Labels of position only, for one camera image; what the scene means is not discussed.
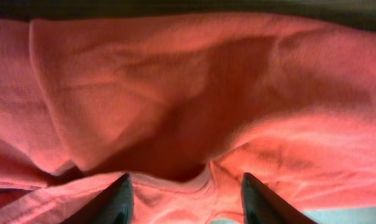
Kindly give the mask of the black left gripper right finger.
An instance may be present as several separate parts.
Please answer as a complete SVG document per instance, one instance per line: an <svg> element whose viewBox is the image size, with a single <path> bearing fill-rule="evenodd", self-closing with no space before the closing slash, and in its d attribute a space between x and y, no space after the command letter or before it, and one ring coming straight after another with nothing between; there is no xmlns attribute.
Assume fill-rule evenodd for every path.
<svg viewBox="0 0 376 224"><path fill-rule="evenodd" d="M251 173L241 187L244 224L316 224Z"/></svg>

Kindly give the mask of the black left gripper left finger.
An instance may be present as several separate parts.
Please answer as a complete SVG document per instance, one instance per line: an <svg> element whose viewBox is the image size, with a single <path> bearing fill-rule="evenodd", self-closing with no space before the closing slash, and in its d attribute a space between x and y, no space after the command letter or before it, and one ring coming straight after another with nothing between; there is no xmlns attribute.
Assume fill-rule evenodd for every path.
<svg viewBox="0 0 376 224"><path fill-rule="evenodd" d="M123 174L61 224L130 224L133 209L131 176Z"/></svg>

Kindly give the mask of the red printed t-shirt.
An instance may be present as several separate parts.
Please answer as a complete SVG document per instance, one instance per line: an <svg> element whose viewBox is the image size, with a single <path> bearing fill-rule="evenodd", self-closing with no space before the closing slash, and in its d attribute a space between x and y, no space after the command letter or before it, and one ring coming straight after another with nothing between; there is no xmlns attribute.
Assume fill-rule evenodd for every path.
<svg viewBox="0 0 376 224"><path fill-rule="evenodd" d="M242 222L250 172L300 210L376 206L376 33L259 13L0 19L0 223Z"/></svg>

